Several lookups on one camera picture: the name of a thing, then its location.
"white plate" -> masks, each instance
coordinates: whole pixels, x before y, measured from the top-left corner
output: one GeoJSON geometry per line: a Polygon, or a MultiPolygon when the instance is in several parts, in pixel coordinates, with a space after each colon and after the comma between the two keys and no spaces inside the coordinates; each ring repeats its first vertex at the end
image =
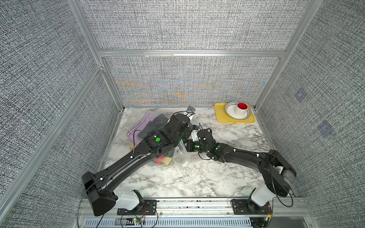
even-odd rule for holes
{"type": "Polygon", "coordinates": [[[232,118],[234,118],[236,120],[244,120],[244,119],[247,119],[251,115],[250,108],[248,108],[248,107],[247,107],[247,112],[244,115],[237,115],[236,113],[234,113],[234,109],[235,109],[235,107],[239,103],[241,103],[241,102],[234,101],[234,102],[229,102],[228,104],[226,104],[226,107],[225,107],[226,113],[230,117],[232,117],[232,118]]]}

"purple towel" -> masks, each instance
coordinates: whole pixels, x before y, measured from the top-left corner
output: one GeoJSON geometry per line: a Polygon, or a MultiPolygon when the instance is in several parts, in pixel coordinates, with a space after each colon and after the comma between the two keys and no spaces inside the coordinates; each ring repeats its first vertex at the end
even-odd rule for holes
{"type": "MultiPolygon", "coordinates": [[[[128,129],[127,136],[130,140],[133,141],[133,132],[135,130],[143,131],[143,129],[146,127],[146,125],[153,121],[157,116],[147,112],[142,119],[140,119],[135,125],[133,125],[130,129],[128,129]]],[[[134,144],[138,145],[140,142],[142,142],[143,139],[139,138],[137,135],[140,133],[140,131],[137,131],[134,133],[134,144]]]]}

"yellow tray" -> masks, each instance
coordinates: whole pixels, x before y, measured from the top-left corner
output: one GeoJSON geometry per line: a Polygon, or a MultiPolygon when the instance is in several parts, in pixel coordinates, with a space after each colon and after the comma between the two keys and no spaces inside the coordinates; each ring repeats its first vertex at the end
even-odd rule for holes
{"type": "Polygon", "coordinates": [[[251,112],[250,117],[248,117],[247,119],[244,119],[244,120],[236,120],[234,118],[231,118],[226,113],[226,109],[225,109],[226,104],[227,103],[216,103],[214,105],[215,116],[217,117],[218,122],[220,122],[220,123],[253,123],[253,122],[255,122],[255,117],[253,116],[252,110],[249,105],[248,105],[248,107],[251,112]]]}

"gray textured wall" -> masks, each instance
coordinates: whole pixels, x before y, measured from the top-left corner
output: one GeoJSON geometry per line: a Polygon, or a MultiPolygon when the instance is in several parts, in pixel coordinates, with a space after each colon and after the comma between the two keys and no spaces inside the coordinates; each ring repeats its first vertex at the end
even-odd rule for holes
{"type": "Polygon", "coordinates": [[[66,0],[2,1],[0,197],[96,62],[66,0]]]}
{"type": "Polygon", "coordinates": [[[125,106],[254,105],[277,58],[105,57],[125,106]]]}
{"type": "Polygon", "coordinates": [[[97,171],[118,113],[100,76],[1,227],[70,227],[81,176],[97,171]]]}
{"type": "Polygon", "coordinates": [[[283,50],[310,0],[80,0],[100,49],[283,50]]]}
{"type": "MultiPolygon", "coordinates": [[[[99,49],[285,50],[310,0],[79,2],[99,49]]],[[[276,63],[269,58],[106,59],[127,106],[233,100],[252,105],[276,63]]]]}
{"type": "Polygon", "coordinates": [[[323,228],[364,227],[365,1],[325,0],[259,113],[323,228]]]}

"blue square patch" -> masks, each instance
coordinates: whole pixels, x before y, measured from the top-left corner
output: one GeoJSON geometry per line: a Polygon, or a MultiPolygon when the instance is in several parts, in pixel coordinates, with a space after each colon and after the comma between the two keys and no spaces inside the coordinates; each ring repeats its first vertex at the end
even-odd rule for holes
{"type": "Polygon", "coordinates": [[[299,103],[302,103],[304,101],[304,98],[307,96],[307,92],[303,88],[300,88],[294,96],[295,98],[297,98],[299,103]]]}
{"type": "Polygon", "coordinates": [[[333,129],[332,125],[330,125],[330,123],[327,120],[322,121],[322,123],[320,123],[317,126],[317,130],[324,138],[328,138],[335,133],[335,130],[333,129]]]}

